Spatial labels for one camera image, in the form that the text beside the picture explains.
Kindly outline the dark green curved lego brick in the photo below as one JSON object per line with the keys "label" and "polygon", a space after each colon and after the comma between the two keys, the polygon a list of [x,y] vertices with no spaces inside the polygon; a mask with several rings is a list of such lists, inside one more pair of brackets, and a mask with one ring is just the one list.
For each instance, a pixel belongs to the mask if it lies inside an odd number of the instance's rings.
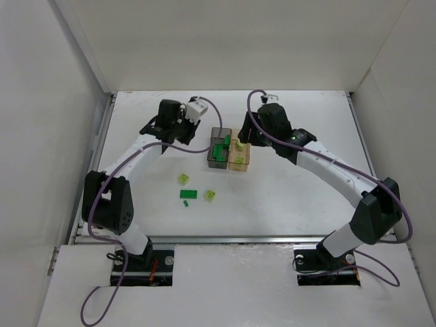
{"label": "dark green curved lego brick", "polygon": [[230,135],[226,135],[222,142],[223,149],[228,150],[230,147],[230,143],[231,143],[231,137]]}

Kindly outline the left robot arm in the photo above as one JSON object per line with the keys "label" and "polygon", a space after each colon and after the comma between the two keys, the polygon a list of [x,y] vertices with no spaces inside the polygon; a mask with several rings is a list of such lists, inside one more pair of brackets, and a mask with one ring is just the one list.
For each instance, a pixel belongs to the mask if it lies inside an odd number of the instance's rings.
{"label": "left robot arm", "polygon": [[170,144],[178,141],[188,145],[207,110],[207,103],[199,97],[192,97],[186,104],[160,101],[157,115],[121,157],[102,171],[92,170],[86,175],[82,220],[89,227],[109,232],[110,238],[124,245],[132,262],[147,265],[153,246],[134,223],[131,185]]}

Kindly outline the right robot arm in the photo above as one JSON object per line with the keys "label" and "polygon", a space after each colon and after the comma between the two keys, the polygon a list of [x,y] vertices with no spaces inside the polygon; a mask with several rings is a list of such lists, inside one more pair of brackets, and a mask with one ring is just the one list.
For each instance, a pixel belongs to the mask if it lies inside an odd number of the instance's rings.
{"label": "right robot arm", "polygon": [[273,148],[278,156],[333,187],[355,209],[350,222],[317,245],[314,256],[323,269],[363,244],[374,245],[402,217],[399,186],[394,180],[380,181],[347,169],[313,134],[292,128],[284,108],[277,103],[248,111],[238,138],[242,143]]}

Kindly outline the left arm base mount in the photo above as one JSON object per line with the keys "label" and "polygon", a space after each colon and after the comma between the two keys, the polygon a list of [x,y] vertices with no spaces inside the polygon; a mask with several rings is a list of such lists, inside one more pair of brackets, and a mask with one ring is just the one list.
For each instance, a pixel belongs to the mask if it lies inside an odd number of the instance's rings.
{"label": "left arm base mount", "polygon": [[117,249],[107,253],[106,258],[112,261],[110,285],[116,286],[121,280],[125,287],[170,287],[173,283],[174,250],[153,250],[151,258],[143,260],[137,255],[128,255],[125,274],[121,278],[124,267],[124,252]]}

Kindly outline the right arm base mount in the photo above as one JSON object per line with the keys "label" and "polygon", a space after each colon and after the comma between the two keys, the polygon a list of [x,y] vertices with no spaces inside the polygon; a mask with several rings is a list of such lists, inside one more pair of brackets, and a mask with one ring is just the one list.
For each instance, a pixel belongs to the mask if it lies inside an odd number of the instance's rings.
{"label": "right arm base mount", "polygon": [[299,286],[360,286],[353,251],[334,258],[317,245],[295,245],[292,268]]}

